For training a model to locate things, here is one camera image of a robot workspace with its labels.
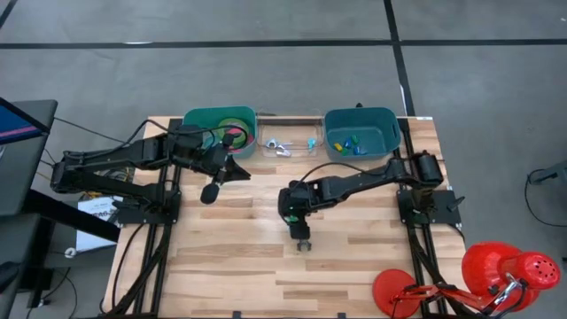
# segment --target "green bin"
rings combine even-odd
[[[332,110],[324,117],[325,148],[329,158],[342,160],[375,160],[400,146],[400,125],[396,114],[384,107],[356,107]],[[359,146],[367,153],[354,155],[353,149],[342,155],[333,146],[344,146],[350,136],[357,136]]]
[[[256,136],[258,132],[258,123],[256,121],[256,112],[248,106],[223,106],[223,107],[206,107],[197,108],[187,112],[183,118],[183,125],[197,125],[201,128],[216,128],[219,123],[228,118],[240,119],[250,129],[248,145],[242,149],[231,152],[237,159],[246,159],[252,156],[256,148]]]

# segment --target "monitor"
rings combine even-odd
[[[50,129],[0,97],[0,145],[44,136]]]

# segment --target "wooden table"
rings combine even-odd
[[[152,119],[166,126],[171,118]],[[428,150],[437,155],[445,173],[433,120],[408,118],[408,122],[416,152]],[[259,131],[263,136],[284,134],[296,145],[306,144],[316,134],[313,126],[270,126]],[[148,124],[144,136],[158,133],[158,128]],[[403,147],[401,153],[406,156]],[[375,277],[389,268],[413,275],[408,236],[395,199],[396,184],[355,194],[345,203],[309,217],[313,243],[309,253],[296,250],[297,242],[278,215],[279,190],[328,161],[322,146],[312,156],[296,151],[291,158],[277,158],[258,145],[250,159],[237,160],[252,174],[252,180],[226,183],[210,206],[199,201],[209,178],[183,170],[183,208],[171,237],[159,317],[230,317],[235,310],[242,311],[244,317],[337,317],[338,312],[358,318],[385,317],[372,300]],[[368,169],[386,161],[356,165]],[[353,170],[347,167],[330,166],[311,178],[351,174]],[[158,172],[137,171],[135,175],[135,183],[140,184],[157,179]],[[447,177],[440,187],[446,186]],[[129,225],[120,234],[105,310],[110,308],[118,262],[135,228]],[[117,299],[139,274],[147,229],[140,230],[128,251]],[[461,237],[446,225],[432,225],[431,230],[441,274],[450,284],[466,289],[461,275],[465,253]],[[151,303],[152,278],[148,283],[146,311]]]

